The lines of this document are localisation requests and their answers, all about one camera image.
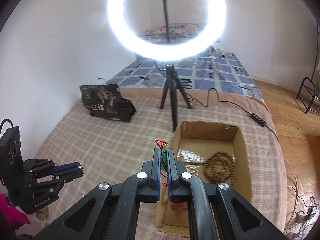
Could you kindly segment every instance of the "magenta cloth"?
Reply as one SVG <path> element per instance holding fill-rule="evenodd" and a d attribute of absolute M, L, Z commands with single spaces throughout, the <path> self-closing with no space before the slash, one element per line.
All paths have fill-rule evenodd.
<path fill-rule="evenodd" d="M 0 194 L 0 211 L 5 220 L 7 220 L 9 226 L 17 230 L 24 224 L 30 225 L 31 222 L 29 221 L 27 215 L 16 210 L 14 207 L 9 206 L 5 200 L 5 197 L 5 193 Z"/>

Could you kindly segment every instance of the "blue patterned bed sheet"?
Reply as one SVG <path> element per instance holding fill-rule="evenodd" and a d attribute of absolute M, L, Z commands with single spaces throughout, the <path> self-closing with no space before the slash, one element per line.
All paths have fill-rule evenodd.
<path fill-rule="evenodd" d="M 218 92 L 233 93 L 263 100 L 259 88 L 231 52 L 217 51 L 211 57 L 187 58 L 176 62 L 175 69 L 183 83 L 190 89 L 209 90 L 214 87 Z M 122 70 L 106 84 L 116 83 L 123 88 L 163 88 L 165 77 L 156 68 L 155 62 L 141 58 Z"/>

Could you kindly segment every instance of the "black bag with chinese text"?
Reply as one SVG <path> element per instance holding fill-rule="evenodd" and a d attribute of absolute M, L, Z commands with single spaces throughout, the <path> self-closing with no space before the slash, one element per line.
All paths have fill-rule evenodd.
<path fill-rule="evenodd" d="M 130 100 L 121 97 L 117 84 L 80 86 L 82 103 L 90 115 L 130 122 L 136 112 Z"/>

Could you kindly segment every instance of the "glowing white ring light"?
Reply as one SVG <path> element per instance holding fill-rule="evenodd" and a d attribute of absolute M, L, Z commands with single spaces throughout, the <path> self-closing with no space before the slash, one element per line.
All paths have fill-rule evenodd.
<path fill-rule="evenodd" d="M 119 41 L 143 57 L 160 61 L 179 60 L 204 51 L 221 35 L 226 14 L 225 0 L 209 0 L 208 24 L 196 38 L 179 45 L 156 45 L 143 41 L 130 30 L 124 19 L 124 0 L 108 0 L 108 19 Z"/>

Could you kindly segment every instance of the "silver screw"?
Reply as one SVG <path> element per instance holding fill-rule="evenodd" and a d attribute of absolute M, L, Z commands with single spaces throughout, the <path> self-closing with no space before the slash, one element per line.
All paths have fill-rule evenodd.
<path fill-rule="evenodd" d="M 181 174 L 181 177 L 184 179 L 190 179 L 192 177 L 192 174 L 190 172 L 184 172 Z"/>
<path fill-rule="evenodd" d="M 137 177 L 138 177 L 139 179 L 145 179 L 147 176 L 148 176 L 148 174 L 146 174 L 145 172 L 139 172 L 139 173 L 137 174 Z"/>
<path fill-rule="evenodd" d="M 109 188 L 109 184 L 106 183 L 106 182 L 102 182 L 102 183 L 99 184 L 98 188 L 100 190 L 107 190 Z"/>
<path fill-rule="evenodd" d="M 227 189 L 229 189 L 229 184 L 225 183 L 225 182 L 222 182 L 222 183 L 219 184 L 219 188 L 221 188 L 223 190 L 227 190 Z"/>

